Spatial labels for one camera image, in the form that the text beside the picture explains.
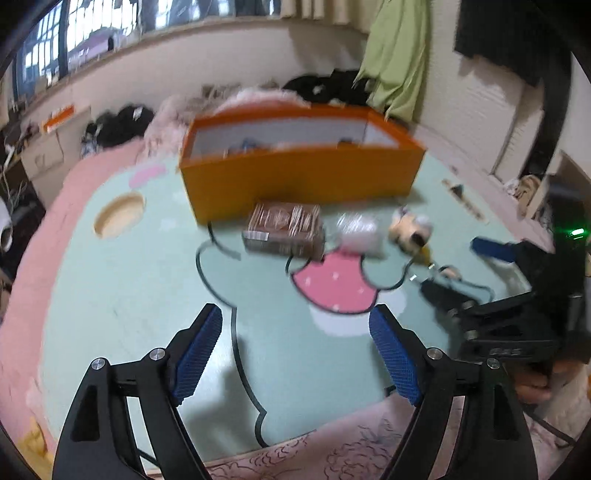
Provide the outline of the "cartoon figurine toy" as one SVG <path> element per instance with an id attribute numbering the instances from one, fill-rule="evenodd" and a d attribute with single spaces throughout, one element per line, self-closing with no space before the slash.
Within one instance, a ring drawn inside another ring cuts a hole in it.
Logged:
<path id="1" fill-rule="evenodd" d="M 400 207 L 394 211 L 388 236 L 405 254 L 419 264 L 429 266 L 432 264 L 432 255 L 428 243 L 433 230 L 433 224 L 427 216 Z"/>

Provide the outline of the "clear plastic bag pink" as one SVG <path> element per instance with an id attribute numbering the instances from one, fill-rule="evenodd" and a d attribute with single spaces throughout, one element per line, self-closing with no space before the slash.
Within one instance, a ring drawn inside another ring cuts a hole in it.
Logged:
<path id="1" fill-rule="evenodd" d="M 349 212 L 339 216 L 335 227 L 335 240 L 342 253 L 372 258 L 384 256 L 386 233 L 377 217 Z"/>

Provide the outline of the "brown patterned card box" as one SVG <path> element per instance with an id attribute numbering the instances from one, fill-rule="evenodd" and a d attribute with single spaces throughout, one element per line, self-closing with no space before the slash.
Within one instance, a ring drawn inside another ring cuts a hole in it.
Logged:
<path id="1" fill-rule="evenodd" d="M 321 260 L 325 252 L 321 207 L 259 202 L 242 231 L 242 241 L 252 252 Z"/>

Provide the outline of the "green hanging cloth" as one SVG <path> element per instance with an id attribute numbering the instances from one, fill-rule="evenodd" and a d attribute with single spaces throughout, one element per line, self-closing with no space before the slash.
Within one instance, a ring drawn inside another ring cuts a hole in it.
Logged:
<path id="1" fill-rule="evenodd" d="M 414 120 L 427 68 L 430 3 L 379 4 L 356 81 L 367 81 L 367 104 L 387 118 Z"/>

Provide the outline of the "black clothes pile right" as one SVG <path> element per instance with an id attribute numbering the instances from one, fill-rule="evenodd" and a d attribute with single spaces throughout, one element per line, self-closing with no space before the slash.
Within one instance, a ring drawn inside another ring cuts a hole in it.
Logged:
<path id="1" fill-rule="evenodd" d="M 312 104 L 366 106 L 370 97 L 369 80 L 356 80 L 358 73 L 358 70 L 335 69 L 328 76 L 301 75 L 287 81 L 281 89 L 294 92 Z"/>

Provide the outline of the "black clothes pile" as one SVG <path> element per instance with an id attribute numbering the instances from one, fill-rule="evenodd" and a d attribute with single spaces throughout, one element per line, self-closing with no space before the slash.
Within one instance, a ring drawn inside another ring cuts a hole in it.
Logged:
<path id="1" fill-rule="evenodd" d="M 154 112 L 141 104 L 125 105 L 117 113 L 106 110 L 87 124 L 82 144 L 106 149 L 142 138 L 153 118 Z"/>
<path id="2" fill-rule="evenodd" d="M 294 92 L 312 104 L 366 106 L 370 97 L 369 80 L 356 80 L 358 73 L 358 70 L 335 69 L 328 76 L 301 75 L 287 81 L 281 89 Z"/>

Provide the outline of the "orange cardboard box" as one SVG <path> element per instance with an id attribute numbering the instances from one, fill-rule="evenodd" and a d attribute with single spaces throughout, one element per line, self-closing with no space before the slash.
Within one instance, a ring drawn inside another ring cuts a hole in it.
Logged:
<path id="1" fill-rule="evenodd" d="M 424 156 L 372 109 L 284 106 L 195 118 L 178 169 L 195 219 L 206 224 L 245 217 L 259 201 L 405 197 Z"/>

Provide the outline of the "white drawer cabinet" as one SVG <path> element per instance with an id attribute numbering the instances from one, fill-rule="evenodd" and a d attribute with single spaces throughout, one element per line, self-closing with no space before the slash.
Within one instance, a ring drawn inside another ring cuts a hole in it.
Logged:
<path id="1" fill-rule="evenodd" d="M 82 137 L 91 120 L 91 107 L 84 106 L 50 133 L 35 138 L 22 152 L 21 163 L 45 209 L 51 206 L 65 177 L 80 160 Z"/>

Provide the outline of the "pink floral quilt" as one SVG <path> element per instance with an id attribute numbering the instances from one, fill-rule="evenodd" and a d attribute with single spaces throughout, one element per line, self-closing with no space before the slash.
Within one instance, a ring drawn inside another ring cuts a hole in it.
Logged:
<path id="1" fill-rule="evenodd" d="M 221 96 L 165 99 L 143 135 L 142 160 L 180 153 L 184 138 L 195 118 L 256 108 L 309 108 L 296 92 L 283 89 L 243 88 L 225 91 Z"/>

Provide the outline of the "black clothes pile left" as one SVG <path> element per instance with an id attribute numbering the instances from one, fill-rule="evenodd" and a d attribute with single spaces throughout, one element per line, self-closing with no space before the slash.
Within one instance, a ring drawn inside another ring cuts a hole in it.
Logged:
<path id="1" fill-rule="evenodd" d="M 117 113 L 106 110 L 87 124 L 82 144 L 106 149 L 142 138 L 153 118 L 154 112 L 141 104 L 125 105 Z"/>

